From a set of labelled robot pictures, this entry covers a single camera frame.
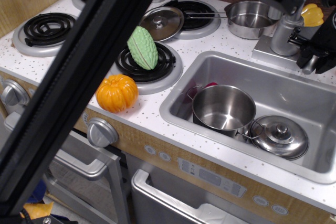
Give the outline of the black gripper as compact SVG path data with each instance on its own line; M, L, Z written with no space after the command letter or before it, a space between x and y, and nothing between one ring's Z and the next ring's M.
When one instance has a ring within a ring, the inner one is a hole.
M297 65L301 69L316 69L316 74L335 67L335 24L333 16L319 26L295 27L288 43L299 46Z

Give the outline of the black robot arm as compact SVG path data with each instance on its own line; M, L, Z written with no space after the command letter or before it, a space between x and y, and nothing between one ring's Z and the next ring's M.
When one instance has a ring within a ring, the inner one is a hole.
M151 0L90 0L1 151L1 217L18 219ZM304 0L263 0L288 14Z

